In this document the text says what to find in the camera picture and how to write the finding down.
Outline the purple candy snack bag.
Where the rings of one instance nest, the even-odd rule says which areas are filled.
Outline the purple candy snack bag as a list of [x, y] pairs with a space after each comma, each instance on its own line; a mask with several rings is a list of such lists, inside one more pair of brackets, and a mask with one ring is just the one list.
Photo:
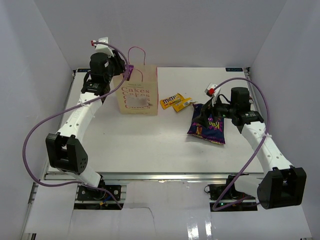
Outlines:
[[212, 117], [212, 115], [210, 115], [207, 119], [207, 123], [208, 125], [205, 126], [197, 122], [192, 122], [187, 134], [209, 141], [213, 144], [225, 145], [224, 119], [221, 117]]

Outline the yellow snack packet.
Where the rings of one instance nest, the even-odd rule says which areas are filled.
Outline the yellow snack packet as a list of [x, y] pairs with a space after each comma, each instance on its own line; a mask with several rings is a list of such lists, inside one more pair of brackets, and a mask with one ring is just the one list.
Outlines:
[[181, 110], [185, 109], [186, 107], [188, 107], [191, 104], [196, 103], [196, 101], [194, 99], [192, 99], [191, 97], [186, 98], [181, 100], [180, 102], [174, 104], [172, 107], [173, 109], [178, 113]]

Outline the yellow M&M's candy packet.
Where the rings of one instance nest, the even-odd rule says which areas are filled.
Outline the yellow M&M's candy packet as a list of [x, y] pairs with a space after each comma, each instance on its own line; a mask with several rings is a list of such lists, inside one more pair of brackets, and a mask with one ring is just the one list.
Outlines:
[[182, 100], [184, 100], [184, 97], [181, 94], [177, 93], [173, 96], [161, 99], [160, 105], [161, 105], [162, 109], [165, 110], [165, 109], [181, 102]]

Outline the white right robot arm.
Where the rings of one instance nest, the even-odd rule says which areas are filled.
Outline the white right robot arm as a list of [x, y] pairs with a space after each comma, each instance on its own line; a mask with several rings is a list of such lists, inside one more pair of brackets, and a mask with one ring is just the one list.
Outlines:
[[214, 211], [229, 207], [219, 202], [227, 195], [236, 200], [243, 194], [254, 197], [264, 209], [299, 206], [302, 203], [307, 174], [302, 167], [294, 167], [276, 146], [264, 119], [258, 111], [251, 110], [250, 92], [246, 87], [233, 87], [230, 101], [223, 103], [220, 88], [210, 84], [205, 93], [210, 100], [200, 111], [200, 123], [209, 126], [209, 117], [230, 119], [239, 133], [253, 149], [263, 169], [263, 179], [245, 174], [246, 163], [237, 175], [229, 176], [228, 183], [213, 205]]

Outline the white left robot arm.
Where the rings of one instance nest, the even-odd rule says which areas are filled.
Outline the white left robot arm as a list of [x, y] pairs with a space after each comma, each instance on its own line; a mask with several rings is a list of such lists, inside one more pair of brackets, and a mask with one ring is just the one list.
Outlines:
[[93, 93], [80, 93], [68, 119], [57, 131], [66, 139], [63, 150], [76, 144], [79, 163], [57, 171], [88, 185], [99, 200], [106, 187], [99, 182], [107, 173], [201, 173], [204, 165], [198, 138], [188, 135], [194, 108], [181, 111], [158, 108], [156, 115], [122, 114], [115, 92], [105, 100]]

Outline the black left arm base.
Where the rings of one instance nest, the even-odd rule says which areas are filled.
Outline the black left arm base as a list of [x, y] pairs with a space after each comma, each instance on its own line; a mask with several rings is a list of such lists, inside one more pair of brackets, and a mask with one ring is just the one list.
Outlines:
[[[105, 185], [104, 188], [108, 190], [114, 198], [119, 201], [121, 199], [121, 185]], [[78, 187], [77, 192], [77, 201], [100, 201], [103, 203], [106, 203], [107, 201], [113, 201], [113, 197], [110, 196], [109, 193], [102, 191], [102, 190], [96, 190], [92, 188], [85, 187], [83, 185], [80, 185]]]

